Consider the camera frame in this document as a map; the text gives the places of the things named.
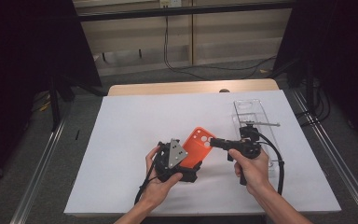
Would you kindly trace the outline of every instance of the black cord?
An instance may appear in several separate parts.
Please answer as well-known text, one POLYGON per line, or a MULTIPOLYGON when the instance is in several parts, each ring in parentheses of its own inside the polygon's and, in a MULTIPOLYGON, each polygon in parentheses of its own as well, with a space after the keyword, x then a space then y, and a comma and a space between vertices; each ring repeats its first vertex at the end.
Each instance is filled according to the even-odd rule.
POLYGON ((295 116, 296 116, 297 119, 299 119, 299 118, 301 118, 304 115, 309 114, 309 113, 310 113, 310 111, 306 110, 306 111, 303 111, 303 112, 295 113, 295 116))
POLYGON ((210 80, 208 78, 199 77, 199 76, 197 76, 195 74, 192 74, 192 73, 189 73, 189 72, 180 71, 178 69, 173 68, 170 65, 170 63, 168 62, 168 17, 165 17, 165 24, 166 24, 166 26, 165 26, 165 41, 164 41, 164 62, 165 62, 165 65, 167 65, 167 67, 173 72, 191 75, 192 77, 197 77, 197 78, 202 79, 202 80, 210 80))
POLYGON ((150 178, 150 179, 149 179, 149 182, 152 181, 152 180, 154 180, 154 179, 156 179, 156 178, 159 178, 160 176, 163 176, 163 175, 165 175, 165 174, 166 174, 166 173, 164 173, 164 174, 162 174, 162 175, 156 175, 155 177, 150 178))
POLYGON ((264 144, 264 145, 268 145, 269 146, 269 144, 268 143, 266 143, 266 142, 257 142, 258 144, 264 144))
POLYGON ((227 68, 227 67, 217 67, 217 66, 210 66, 210 65, 194 65, 194 66, 187 66, 187 67, 180 67, 180 68, 176 68, 176 69, 189 69, 189 68, 213 68, 213 69, 221 69, 221 70, 229 70, 229 71, 242 71, 242 70, 248 70, 248 69, 252 69, 252 68, 257 68, 258 66, 260 66, 261 64, 263 63, 266 63, 272 59, 276 59, 277 56, 274 55, 272 57, 269 57, 263 61, 261 61, 260 63, 258 64, 255 64, 255 65, 252 65, 252 66, 249 66, 249 67, 243 67, 243 68, 227 68))
POLYGON ((316 116, 315 119, 312 119, 312 120, 309 120, 307 122, 304 122, 304 123, 300 124, 300 127, 306 127, 306 126, 309 126, 309 125, 312 125, 312 124, 320 123, 320 122, 324 121, 325 119, 327 119, 330 116, 330 112, 331 112, 330 99, 329 99, 327 93, 324 91, 324 97, 325 97, 326 102, 327 102, 327 113, 324 115, 324 117, 321 118, 321 116, 324 113, 324 103, 323 103, 323 100, 322 100, 322 96, 319 93, 319 91, 321 89, 322 89, 322 87, 319 87, 318 97, 321 100, 322 110, 320 111, 320 113, 318 113, 318 115, 316 116))
POLYGON ((279 181, 278 181, 278 193, 282 195, 282 191, 283 191, 283 180, 284 180, 284 161, 282 159, 281 153, 278 151, 278 149, 274 146, 274 144, 272 144, 271 141, 269 141, 269 139, 267 139, 266 136, 264 136, 262 133, 256 132, 256 131, 247 131, 249 133, 254 133, 257 134, 258 136, 260 136, 261 138, 264 139, 264 141, 267 142, 267 145, 269 145, 270 147, 272 147, 272 149, 275 151, 275 153, 277 154, 277 158, 278 158, 278 164, 279 164, 279 181))
POLYGON ((329 97, 328 97, 328 95, 326 93, 324 93, 324 96, 325 96, 326 101, 327 101, 327 113, 324 115, 324 117, 320 118, 322 116, 322 113, 323 113, 323 111, 322 111, 319 114, 319 117, 301 124, 300 127, 305 127, 305 126, 308 126, 308 125, 320 123, 320 122, 324 121, 325 119, 327 119, 330 116, 330 112, 331 112, 330 99, 329 99, 329 97))
POLYGON ((253 71, 253 73, 247 77, 242 77, 241 79, 246 79, 248 77, 252 77, 255 74, 255 71, 257 70, 257 67, 260 66, 263 63, 266 63, 272 59, 276 59, 276 55, 269 57, 263 61, 261 61, 260 63, 256 64, 256 65, 252 65, 249 67, 243 67, 243 68, 225 68, 225 67, 217 67, 217 66, 210 66, 210 65, 195 65, 195 66, 186 66, 186 67, 177 67, 174 68, 170 65, 169 61, 168 61, 168 17, 165 17, 165 40, 164 40, 164 62, 165 65, 173 72, 176 73, 183 73, 183 74, 187 74, 187 75, 191 75, 192 77, 197 77, 200 78, 202 80, 210 80, 206 77, 200 77, 197 76, 195 74, 189 73, 189 72, 184 72, 182 70, 186 70, 186 69, 190 69, 190 68, 212 68, 212 69, 221 69, 221 70, 228 70, 228 71, 242 71, 242 70, 248 70, 248 69, 252 69, 254 68, 255 70, 253 71))
POLYGON ((150 183, 150 181, 157 177, 157 176, 155 176, 152 179, 149 179, 149 177, 152 174, 152 171, 153 171, 155 165, 156 165, 156 161, 153 160, 152 165, 150 166, 150 170, 147 172, 147 175, 146 175, 146 178, 144 180, 144 183, 139 187, 138 193, 136 194, 136 197, 135 197, 134 204, 137 204, 139 202, 139 200, 141 199, 142 194, 144 193, 144 191, 145 191, 147 185, 150 183))

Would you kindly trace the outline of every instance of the finger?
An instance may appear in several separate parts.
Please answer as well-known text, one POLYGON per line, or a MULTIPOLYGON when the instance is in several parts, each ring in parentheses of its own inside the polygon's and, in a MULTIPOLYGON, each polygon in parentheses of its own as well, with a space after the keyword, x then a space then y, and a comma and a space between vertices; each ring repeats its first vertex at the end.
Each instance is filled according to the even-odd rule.
POLYGON ((146 173, 149 171, 150 167, 153 163, 153 157, 158 153, 159 146, 153 148, 147 155, 146 155, 146 173))
POLYGON ((232 157, 232 159, 237 161, 242 168, 246 165, 245 163, 249 161, 248 158, 242 156, 242 154, 236 149, 230 149, 228 154, 232 157))
POLYGON ((265 160, 269 159, 269 155, 264 151, 263 148, 261 148, 260 155, 258 157, 260 157, 261 159, 265 159, 265 160))
POLYGON ((242 167, 240 166, 240 164, 238 162, 235 162, 234 164, 234 171, 235 171, 235 175, 237 177, 240 177, 241 176, 241 169, 242 167))
POLYGON ((182 173, 176 173, 172 175, 167 181, 165 181, 164 185, 167 186, 168 189, 170 189, 173 187, 173 185, 177 184, 177 182, 179 182, 182 177, 182 173))

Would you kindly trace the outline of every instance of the wall outlet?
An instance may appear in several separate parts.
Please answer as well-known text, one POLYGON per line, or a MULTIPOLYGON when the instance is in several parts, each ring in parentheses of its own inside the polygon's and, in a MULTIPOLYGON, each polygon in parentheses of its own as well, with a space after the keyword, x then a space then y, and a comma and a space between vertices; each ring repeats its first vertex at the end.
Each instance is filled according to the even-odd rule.
POLYGON ((159 7, 181 7, 182 0, 159 0, 159 7))
POLYGON ((160 8, 170 7, 170 4, 171 4, 171 0, 159 0, 160 8))
POLYGON ((171 1, 171 7, 181 7, 182 6, 182 0, 170 0, 171 1))

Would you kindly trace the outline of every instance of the silver metal plate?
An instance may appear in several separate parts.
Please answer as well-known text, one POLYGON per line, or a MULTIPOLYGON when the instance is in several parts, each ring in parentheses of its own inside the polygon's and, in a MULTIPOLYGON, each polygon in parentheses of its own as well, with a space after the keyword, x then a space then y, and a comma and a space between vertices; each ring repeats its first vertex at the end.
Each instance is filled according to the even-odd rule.
POLYGON ((170 157, 168 158, 168 168, 173 168, 187 156, 187 152, 182 148, 176 139, 171 139, 170 157))

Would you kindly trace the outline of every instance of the forearm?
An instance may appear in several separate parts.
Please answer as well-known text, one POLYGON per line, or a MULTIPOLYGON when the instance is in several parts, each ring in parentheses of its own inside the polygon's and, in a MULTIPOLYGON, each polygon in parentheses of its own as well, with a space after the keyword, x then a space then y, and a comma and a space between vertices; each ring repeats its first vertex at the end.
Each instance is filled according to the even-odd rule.
POLYGON ((274 223, 311 223, 299 214, 272 186, 261 189, 254 194, 254 197, 274 223))
POLYGON ((155 207, 147 202, 140 201, 133 208, 121 217, 115 224, 138 224, 149 215, 155 207))

